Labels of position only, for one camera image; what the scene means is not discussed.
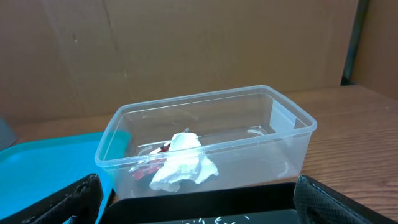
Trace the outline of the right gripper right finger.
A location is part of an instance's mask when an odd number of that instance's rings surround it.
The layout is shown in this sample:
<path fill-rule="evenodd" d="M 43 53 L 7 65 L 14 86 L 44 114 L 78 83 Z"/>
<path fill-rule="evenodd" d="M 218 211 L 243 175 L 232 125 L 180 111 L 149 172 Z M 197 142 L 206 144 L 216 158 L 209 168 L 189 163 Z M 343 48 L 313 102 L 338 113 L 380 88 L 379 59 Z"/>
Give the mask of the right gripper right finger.
<path fill-rule="evenodd" d="M 307 175 L 298 178 L 293 201 L 301 223 L 397 224 Z"/>

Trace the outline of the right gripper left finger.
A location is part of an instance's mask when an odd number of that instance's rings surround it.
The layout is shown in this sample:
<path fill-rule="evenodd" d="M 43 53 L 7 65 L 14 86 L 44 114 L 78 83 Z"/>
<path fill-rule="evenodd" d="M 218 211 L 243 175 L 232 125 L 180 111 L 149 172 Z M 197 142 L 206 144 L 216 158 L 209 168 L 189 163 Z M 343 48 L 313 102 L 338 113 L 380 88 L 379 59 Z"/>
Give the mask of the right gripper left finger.
<path fill-rule="evenodd" d="M 90 174 L 1 219 L 1 224 L 95 224 L 103 196 L 99 176 Z"/>

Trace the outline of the white tissue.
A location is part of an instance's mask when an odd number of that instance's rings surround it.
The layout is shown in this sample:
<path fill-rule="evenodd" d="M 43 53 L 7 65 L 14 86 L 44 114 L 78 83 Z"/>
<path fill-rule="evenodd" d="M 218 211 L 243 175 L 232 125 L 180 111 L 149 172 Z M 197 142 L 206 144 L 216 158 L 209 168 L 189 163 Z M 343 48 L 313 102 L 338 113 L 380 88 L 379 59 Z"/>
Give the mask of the white tissue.
<path fill-rule="evenodd" d="M 169 152 L 176 152 L 168 157 L 163 166 L 155 173 L 149 187 L 152 190 L 178 192 L 183 180 L 195 184 L 204 182 L 212 175 L 219 175 L 218 168 L 207 155 L 197 150 L 201 146 L 195 133 L 174 134 L 170 140 Z"/>

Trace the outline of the red snack wrapper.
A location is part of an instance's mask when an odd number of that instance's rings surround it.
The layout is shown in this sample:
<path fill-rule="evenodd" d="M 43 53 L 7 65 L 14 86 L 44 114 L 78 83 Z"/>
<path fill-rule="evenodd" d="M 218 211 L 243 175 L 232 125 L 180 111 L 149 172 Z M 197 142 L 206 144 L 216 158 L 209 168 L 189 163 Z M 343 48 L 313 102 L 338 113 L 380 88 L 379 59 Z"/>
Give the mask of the red snack wrapper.
<path fill-rule="evenodd" d="M 149 154 L 158 154 L 163 152 L 168 152 L 170 148 L 170 141 L 166 142 L 163 146 L 154 149 Z M 143 177 L 156 173 L 161 167 L 162 163 L 166 159 L 156 159 L 149 161 L 140 161 L 138 167 L 130 168 L 129 173 L 133 176 L 135 180 L 141 180 Z"/>

